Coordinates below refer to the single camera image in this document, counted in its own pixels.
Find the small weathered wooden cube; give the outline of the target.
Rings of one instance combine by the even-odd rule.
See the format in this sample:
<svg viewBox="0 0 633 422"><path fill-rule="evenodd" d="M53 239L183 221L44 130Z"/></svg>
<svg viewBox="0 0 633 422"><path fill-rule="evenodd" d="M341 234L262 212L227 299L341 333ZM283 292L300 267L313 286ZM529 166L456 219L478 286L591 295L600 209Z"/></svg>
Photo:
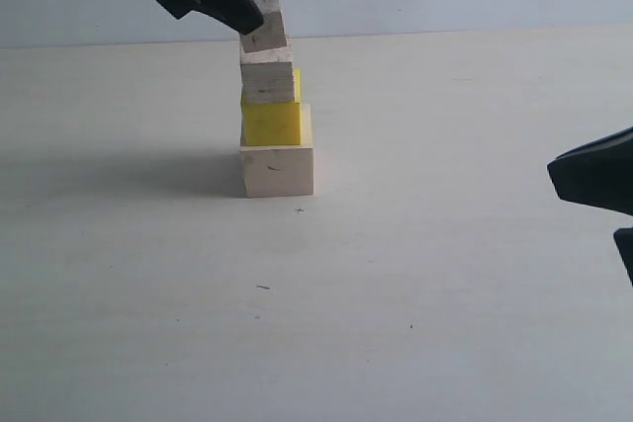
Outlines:
<svg viewBox="0 0 633 422"><path fill-rule="evenodd" d="M252 33L241 36L240 42L247 53L288 45L280 0L253 0L263 15L263 25Z"/></svg>

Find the medium weathered wooden cube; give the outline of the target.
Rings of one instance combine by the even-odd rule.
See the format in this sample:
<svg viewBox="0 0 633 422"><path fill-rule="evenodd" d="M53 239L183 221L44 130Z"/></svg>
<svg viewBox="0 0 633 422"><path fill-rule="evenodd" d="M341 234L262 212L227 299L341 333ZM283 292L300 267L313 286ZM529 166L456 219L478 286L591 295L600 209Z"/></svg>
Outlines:
<svg viewBox="0 0 633 422"><path fill-rule="evenodd" d="M295 72L289 45L254 52L240 49L242 92L248 103L295 101Z"/></svg>

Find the yellow cube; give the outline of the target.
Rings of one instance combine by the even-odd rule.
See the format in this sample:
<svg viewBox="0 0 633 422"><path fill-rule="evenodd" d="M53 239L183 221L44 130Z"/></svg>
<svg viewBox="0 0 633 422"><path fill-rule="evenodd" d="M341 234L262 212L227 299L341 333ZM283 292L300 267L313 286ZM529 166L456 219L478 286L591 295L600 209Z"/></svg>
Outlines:
<svg viewBox="0 0 633 422"><path fill-rule="evenodd" d="M301 143L301 69L293 70L290 102L252 103L241 95L243 144L247 146L299 145Z"/></svg>

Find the large pale wooden cube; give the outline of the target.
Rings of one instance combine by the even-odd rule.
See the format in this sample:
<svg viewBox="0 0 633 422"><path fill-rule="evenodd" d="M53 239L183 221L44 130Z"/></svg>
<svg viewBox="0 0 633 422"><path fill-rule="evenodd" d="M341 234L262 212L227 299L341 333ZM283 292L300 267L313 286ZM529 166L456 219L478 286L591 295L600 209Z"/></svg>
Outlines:
<svg viewBox="0 0 633 422"><path fill-rule="evenodd" d="M249 146L241 125L239 158L248 198L309 196L315 192L312 110L301 104L302 142L298 145Z"/></svg>

